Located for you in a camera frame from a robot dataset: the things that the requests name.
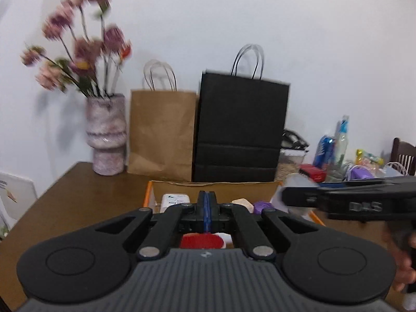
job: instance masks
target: metal screw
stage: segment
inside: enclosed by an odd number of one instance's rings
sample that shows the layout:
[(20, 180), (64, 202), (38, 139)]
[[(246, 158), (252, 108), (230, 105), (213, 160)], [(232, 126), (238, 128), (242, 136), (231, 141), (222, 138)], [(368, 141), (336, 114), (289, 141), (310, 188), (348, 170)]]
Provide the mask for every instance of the metal screw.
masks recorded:
[(268, 257), (273, 253), (273, 249), (270, 246), (260, 245), (253, 249), (253, 253), (259, 257)]
[(144, 248), (141, 248), (139, 250), (139, 254), (142, 257), (156, 257), (160, 253), (160, 250), (158, 248), (155, 248), (154, 246), (145, 246)]

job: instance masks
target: marbled ceramic vase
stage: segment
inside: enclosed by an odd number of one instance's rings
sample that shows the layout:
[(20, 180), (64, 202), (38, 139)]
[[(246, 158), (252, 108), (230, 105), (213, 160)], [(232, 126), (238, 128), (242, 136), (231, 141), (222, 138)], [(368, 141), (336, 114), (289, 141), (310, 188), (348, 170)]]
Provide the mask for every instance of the marbled ceramic vase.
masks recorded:
[(87, 143), (94, 148), (92, 168), (99, 175), (124, 170), (126, 128), (124, 95), (87, 98)]

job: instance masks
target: human hand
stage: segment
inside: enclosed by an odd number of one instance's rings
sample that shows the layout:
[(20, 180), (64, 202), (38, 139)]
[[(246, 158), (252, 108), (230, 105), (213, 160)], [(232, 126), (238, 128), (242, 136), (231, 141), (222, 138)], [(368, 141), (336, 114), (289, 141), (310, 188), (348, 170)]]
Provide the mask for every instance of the human hand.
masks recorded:
[[(387, 243), (387, 250), (393, 256), (397, 265), (392, 288), (396, 291), (402, 291), (407, 284), (413, 284), (416, 281), (416, 271), (411, 267), (412, 259), (408, 252), (400, 250), (396, 245), (387, 224), (384, 225), (381, 238)], [(416, 232), (411, 234), (408, 242), (410, 247), (416, 248)]]

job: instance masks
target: clear bottle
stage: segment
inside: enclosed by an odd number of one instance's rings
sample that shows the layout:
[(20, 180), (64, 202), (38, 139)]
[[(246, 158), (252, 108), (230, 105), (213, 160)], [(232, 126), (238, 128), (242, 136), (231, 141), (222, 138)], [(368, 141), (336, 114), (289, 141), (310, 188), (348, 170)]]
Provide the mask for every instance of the clear bottle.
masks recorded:
[(335, 166), (341, 167), (344, 161), (345, 152), (347, 151), (348, 146), (348, 121), (349, 116), (344, 115), (342, 117), (342, 123), (340, 126), (340, 131), (336, 136), (336, 143), (335, 143), (335, 156), (334, 156), (334, 163)]

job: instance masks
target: gray ribbed surface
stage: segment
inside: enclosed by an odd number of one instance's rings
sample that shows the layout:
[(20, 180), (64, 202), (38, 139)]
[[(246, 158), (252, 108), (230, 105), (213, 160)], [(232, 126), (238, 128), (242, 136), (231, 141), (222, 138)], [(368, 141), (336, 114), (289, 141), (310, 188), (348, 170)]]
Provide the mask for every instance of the gray ribbed surface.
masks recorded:
[(339, 307), (301, 296), (267, 262), (249, 260), (240, 249), (173, 249), (141, 262), (118, 290), (80, 305), (29, 300), (19, 312), (392, 312), (383, 301)]

